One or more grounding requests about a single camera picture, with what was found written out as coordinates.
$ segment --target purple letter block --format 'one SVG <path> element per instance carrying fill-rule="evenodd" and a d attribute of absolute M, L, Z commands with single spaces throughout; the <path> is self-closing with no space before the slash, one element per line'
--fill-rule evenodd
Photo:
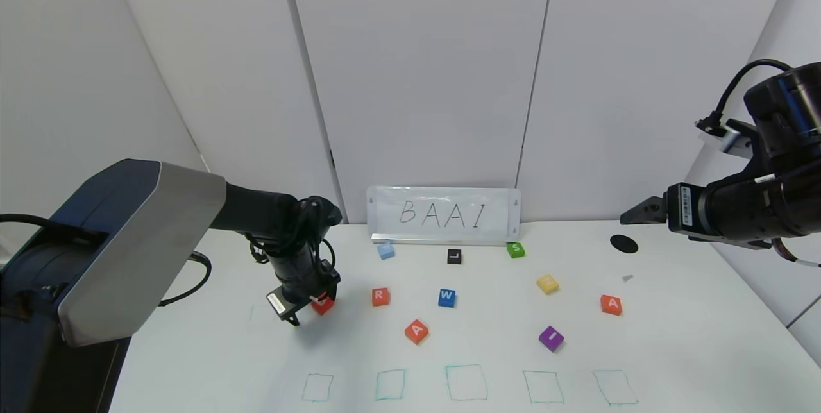
<path fill-rule="evenodd" d="M 556 331 L 553 326 L 548 326 L 548 329 L 542 331 L 542 334 L 539 335 L 539 340 L 550 349 L 551 352 L 555 352 L 562 344 L 564 337 L 560 332 Z"/>

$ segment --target green letter block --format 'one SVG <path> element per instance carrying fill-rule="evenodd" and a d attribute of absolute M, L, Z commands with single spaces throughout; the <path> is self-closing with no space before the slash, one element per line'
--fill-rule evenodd
<path fill-rule="evenodd" d="M 507 253 L 511 256 L 511 258 L 521 258 L 525 255 L 525 248 L 522 247 L 521 243 L 508 243 L 507 244 Z"/>

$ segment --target light blue block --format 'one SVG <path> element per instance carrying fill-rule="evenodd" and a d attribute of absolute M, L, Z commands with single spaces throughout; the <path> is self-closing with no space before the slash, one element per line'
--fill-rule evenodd
<path fill-rule="evenodd" d="M 454 290 L 439 290 L 439 305 L 442 307 L 455 307 L 457 304 L 457 293 Z"/>
<path fill-rule="evenodd" d="M 390 243 L 380 243 L 376 250 L 379 252 L 379 257 L 382 259 L 393 258 L 396 252 L 393 250 L 393 245 Z"/>

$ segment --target black round disc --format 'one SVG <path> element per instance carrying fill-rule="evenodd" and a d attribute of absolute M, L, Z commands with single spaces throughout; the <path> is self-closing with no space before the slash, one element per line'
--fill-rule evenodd
<path fill-rule="evenodd" d="M 632 255 L 639 250 L 639 244 L 633 238 L 624 235 L 613 235 L 610 237 L 610 244 L 622 253 L 628 253 L 628 255 Z"/>

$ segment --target square outline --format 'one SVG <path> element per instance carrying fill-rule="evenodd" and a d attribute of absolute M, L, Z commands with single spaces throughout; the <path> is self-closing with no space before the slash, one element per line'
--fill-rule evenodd
<path fill-rule="evenodd" d="M 536 370 L 536 369 L 523 369 L 523 370 L 521 370 L 521 372 L 522 372 L 522 375 L 525 376 L 525 386 L 527 387 L 527 395 L 530 396 L 530 404 L 531 405 L 540 404 L 540 403 L 560 403 L 560 404 L 564 405 L 564 393 L 562 391 L 562 384 L 559 383 L 559 374 L 557 372 L 555 372 L 555 371 L 539 371 L 539 370 Z M 554 375 L 554 377 L 556 378 L 556 387 L 558 387 L 558 389 L 559 389 L 559 395 L 562 396 L 562 400 L 561 401 L 534 401 L 533 400 L 533 394 L 530 391 L 530 382 L 527 380 L 527 374 L 528 373 L 541 373 L 541 374 L 546 374 L 546 375 Z"/>
<path fill-rule="evenodd" d="M 602 384 L 598 381 L 598 376 L 596 375 L 597 373 L 621 373 L 621 374 L 623 374 L 624 375 L 624 382 L 625 382 L 625 384 L 627 384 L 627 388 L 630 389 L 630 392 L 633 394 L 634 398 L 636 398 L 636 401 L 613 402 L 613 401 L 610 401 L 609 399 L 607 399 L 607 395 L 605 395 L 604 390 L 602 390 Z M 623 369 L 594 369 L 593 370 L 593 378 L 596 378 L 596 386 L 598 386 L 598 391 L 602 393 L 604 401 L 606 401 L 607 404 L 610 405 L 610 407 L 613 407 L 613 405 L 616 405 L 616 407 L 618 407 L 619 405 L 635 405 L 637 403 L 640 403 L 639 402 L 639 396 L 636 395 L 636 391 L 634 391 L 633 386 L 630 385 L 630 378 L 627 378 L 627 373 L 625 373 Z"/>
<path fill-rule="evenodd" d="M 325 396 L 325 400 L 314 400 L 310 398 L 305 398 L 305 391 L 308 389 L 308 381 L 310 380 L 311 376 L 320 376 L 322 378 L 331 378 L 331 382 L 328 383 L 328 395 Z M 331 386 L 334 384 L 334 376 L 333 375 L 323 375 L 321 373 L 308 373 L 308 376 L 305 377 L 305 386 L 302 387 L 302 401 L 313 401 L 314 403 L 321 403 L 324 401 L 328 401 L 331 398 Z"/>
<path fill-rule="evenodd" d="M 402 391 L 399 392 L 399 396 L 379 396 L 379 376 L 384 373 L 393 373 L 396 371 L 402 372 Z M 405 398 L 405 384 L 407 384 L 407 370 L 398 368 L 398 369 L 387 369 L 385 371 L 378 372 L 376 374 L 376 393 L 375 393 L 375 401 L 382 401 L 382 400 L 402 400 Z"/>
<path fill-rule="evenodd" d="M 484 397 L 481 398 L 453 398 L 453 393 L 451 392 L 451 370 L 457 368 L 464 368 L 468 366 L 478 366 L 478 372 L 482 375 L 482 382 L 484 383 Z M 445 366 L 445 379 L 446 383 L 448 384 L 448 397 L 452 401 L 473 401 L 473 400 L 487 400 L 487 379 L 484 378 L 484 370 L 480 364 L 449 364 L 449 366 Z"/>

